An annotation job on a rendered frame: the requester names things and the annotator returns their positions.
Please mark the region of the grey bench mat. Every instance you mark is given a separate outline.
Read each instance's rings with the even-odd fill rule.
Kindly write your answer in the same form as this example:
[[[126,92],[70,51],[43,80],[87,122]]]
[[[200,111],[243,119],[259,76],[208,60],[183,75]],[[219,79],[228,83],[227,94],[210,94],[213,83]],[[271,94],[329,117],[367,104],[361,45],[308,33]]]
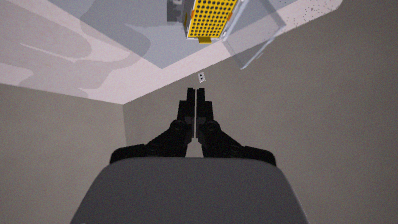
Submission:
[[[164,69],[211,44],[186,40],[185,0],[47,0]]]

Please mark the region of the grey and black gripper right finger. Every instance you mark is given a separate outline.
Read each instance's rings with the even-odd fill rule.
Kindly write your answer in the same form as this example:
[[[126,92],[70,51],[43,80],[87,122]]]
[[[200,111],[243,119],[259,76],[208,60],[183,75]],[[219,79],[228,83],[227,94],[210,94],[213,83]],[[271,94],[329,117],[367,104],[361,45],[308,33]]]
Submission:
[[[202,145],[203,157],[255,159],[276,166],[275,157],[270,151],[244,147],[221,130],[213,118],[212,101],[205,101],[204,88],[197,89],[196,138]]]

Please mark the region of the grey box with lid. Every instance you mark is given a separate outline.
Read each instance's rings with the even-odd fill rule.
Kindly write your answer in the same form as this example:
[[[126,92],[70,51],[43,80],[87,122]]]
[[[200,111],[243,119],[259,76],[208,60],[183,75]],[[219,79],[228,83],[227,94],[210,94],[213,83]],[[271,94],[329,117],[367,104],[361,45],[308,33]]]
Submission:
[[[185,0],[184,3],[182,23],[186,39],[198,39],[188,37],[195,3],[196,0]],[[237,6],[239,10],[228,28],[229,20]],[[237,0],[220,36],[210,38],[220,40],[222,35],[224,36],[221,42],[241,70],[247,67],[254,57],[257,59],[263,53],[262,50],[286,26],[269,0]]]

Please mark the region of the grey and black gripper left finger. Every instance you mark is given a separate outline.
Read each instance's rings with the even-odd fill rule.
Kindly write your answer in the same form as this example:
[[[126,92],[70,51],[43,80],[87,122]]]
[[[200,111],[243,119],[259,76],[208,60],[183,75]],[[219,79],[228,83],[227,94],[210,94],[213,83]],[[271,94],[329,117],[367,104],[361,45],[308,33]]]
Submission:
[[[194,138],[195,89],[187,89],[187,99],[180,100],[177,119],[168,130],[147,144],[116,149],[109,164],[133,157],[185,157],[188,144]]]

